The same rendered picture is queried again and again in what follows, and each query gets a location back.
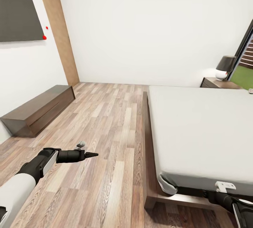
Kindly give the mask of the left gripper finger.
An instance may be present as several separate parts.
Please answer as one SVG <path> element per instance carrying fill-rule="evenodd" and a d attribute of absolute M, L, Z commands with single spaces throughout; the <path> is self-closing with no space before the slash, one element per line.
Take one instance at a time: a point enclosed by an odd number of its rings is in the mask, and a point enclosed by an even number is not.
<path fill-rule="evenodd" d="M 86 152 L 86 153 L 84 154 L 84 159 L 90 158 L 90 157 L 94 157 L 94 156 L 98 156 L 98 153 Z"/>

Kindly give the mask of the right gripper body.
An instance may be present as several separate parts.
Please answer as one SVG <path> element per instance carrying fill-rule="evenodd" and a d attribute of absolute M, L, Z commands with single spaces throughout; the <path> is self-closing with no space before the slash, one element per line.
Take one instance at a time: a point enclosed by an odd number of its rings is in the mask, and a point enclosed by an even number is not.
<path fill-rule="evenodd" d="M 225 208 L 226 210 L 228 210 L 225 207 L 225 203 L 224 200 L 227 196 L 233 197 L 232 194 L 230 193 L 222 193 L 222 192 L 217 192 L 217 191 L 213 191 L 213 190 L 206 190 L 208 191 L 208 200 L 211 204 L 216 204 L 216 205 L 220 205 L 221 207 Z M 229 210 L 228 210 L 229 211 Z M 230 211 L 229 211 L 230 212 Z"/>

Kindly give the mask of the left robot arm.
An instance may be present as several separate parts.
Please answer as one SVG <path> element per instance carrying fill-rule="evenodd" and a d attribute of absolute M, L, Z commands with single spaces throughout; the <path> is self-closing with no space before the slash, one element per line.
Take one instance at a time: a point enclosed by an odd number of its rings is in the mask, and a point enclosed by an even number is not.
<path fill-rule="evenodd" d="M 98 156 L 98 153 L 81 150 L 85 141 L 77 142 L 73 150 L 43 148 L 30 162 L 0 187 L 0 228 L 10 228 L 20 209 L 38 184 L 40 178 L 56 163 L 73 163 Z"/>

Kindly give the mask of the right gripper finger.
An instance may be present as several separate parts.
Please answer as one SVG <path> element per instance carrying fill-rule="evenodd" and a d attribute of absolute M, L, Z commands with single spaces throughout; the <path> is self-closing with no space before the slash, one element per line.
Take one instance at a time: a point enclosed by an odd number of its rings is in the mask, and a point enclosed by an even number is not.
<path fill-rule="evenodd" d="M 205 197 L 208 198 L 208 191 L 204 191 L 200 189 L 201 194 Z"/>

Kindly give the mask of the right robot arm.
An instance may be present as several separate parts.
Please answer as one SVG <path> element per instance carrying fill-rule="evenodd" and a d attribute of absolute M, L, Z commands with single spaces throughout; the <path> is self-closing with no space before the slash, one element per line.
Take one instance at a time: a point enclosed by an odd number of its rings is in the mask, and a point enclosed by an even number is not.
<path fill-rule="evenodd" d="M 253 203 L 227 193 L 227 189 L 236 190 L 232 183 L 217 181 L 215 186 L 218 188 L 216 191 L 200 189 L 200 192 L 205 198 L 208 198 L 211 204 L 220 205 L 233 213 L 239 228 L 253 228 Z"/>

